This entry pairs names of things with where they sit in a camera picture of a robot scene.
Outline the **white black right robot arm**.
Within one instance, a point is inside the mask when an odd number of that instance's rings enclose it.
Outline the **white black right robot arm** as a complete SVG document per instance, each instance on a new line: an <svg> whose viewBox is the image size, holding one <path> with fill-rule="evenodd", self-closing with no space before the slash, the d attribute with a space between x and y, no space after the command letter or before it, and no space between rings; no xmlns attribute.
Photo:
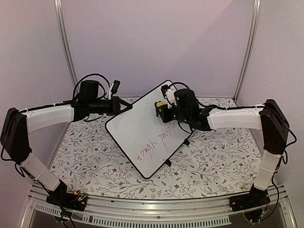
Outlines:
<svg viewBox="0 0 304 228"><path fill-rule="evenodd" d="M163 89L165 102L155 102L156 116L163 123L177 121L192 130L248 129L262 160L253 183L254 190L246 195L249 207L256 207L264 199L264 193L277 172L282 155L288 146L290 125L274 99L250 106L223 107L202 104L191 89L170 93Z"/></svg>

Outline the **white whiteboard black frame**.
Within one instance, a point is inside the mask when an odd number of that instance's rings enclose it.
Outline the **white whiteboard black frame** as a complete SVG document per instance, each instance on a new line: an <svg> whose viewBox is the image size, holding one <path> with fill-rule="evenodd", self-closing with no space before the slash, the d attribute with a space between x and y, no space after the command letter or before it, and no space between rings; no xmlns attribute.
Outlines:
<svg viewBox="0 0 304 228"><path fill-rule="evenodd" d="M153 176L190 136L188 126L177 121L163 123L156 116L154 104L159 101L165 101L160 85L133 102L132 109L105 124L114 142L145 179Z"/></svg>

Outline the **yellow black whiteboard eraser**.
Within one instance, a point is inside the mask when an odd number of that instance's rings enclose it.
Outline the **yellow black whiteboard eraser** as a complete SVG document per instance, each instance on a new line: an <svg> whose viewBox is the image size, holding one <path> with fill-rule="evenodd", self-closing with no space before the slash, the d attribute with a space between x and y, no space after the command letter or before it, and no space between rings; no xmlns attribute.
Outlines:
<svg viewBox="0 0 304 228"><path fill-rule="evenodd" d="M158 101L158 102L155 102L154 103L154 106L155 106L155 111L156 111L156 116L158 118L161 118L161 110L162 110L162 107L165 105L165 103L163 101Z"/></svg>

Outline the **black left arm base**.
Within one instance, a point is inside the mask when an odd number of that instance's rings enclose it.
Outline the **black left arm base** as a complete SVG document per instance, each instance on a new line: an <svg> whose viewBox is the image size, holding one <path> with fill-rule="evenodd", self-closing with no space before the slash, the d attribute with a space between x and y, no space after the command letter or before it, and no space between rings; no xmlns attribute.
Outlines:
<svg viewBox="0 0 304 228"><path fill-rule="evenodd" d="M59 185L54 191L48 191L46 202L64 208L85 211L87 204L87 194L80 190L69 192L67 185L59 181Z"/></svg>

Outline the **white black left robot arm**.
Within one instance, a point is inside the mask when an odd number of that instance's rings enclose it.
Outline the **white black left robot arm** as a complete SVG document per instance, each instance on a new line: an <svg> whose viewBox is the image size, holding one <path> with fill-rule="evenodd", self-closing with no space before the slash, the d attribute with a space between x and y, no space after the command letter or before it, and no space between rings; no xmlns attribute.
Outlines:
<svg viewBox="0 0 304 228"><path fill-rule="evenodd" d="M97 80L80 80L70 100L61 103L24 108L10 108L3 124L0 143L3 161L13 162L16 171L25 178L41 184L52 192L52 198L60 206L67 206L71 197L67 186L33 152L30 136L57 125L88 121L91 114L118 115L132 109L132 104L116 96L120 81L108 83L108 88Z"/></svg>

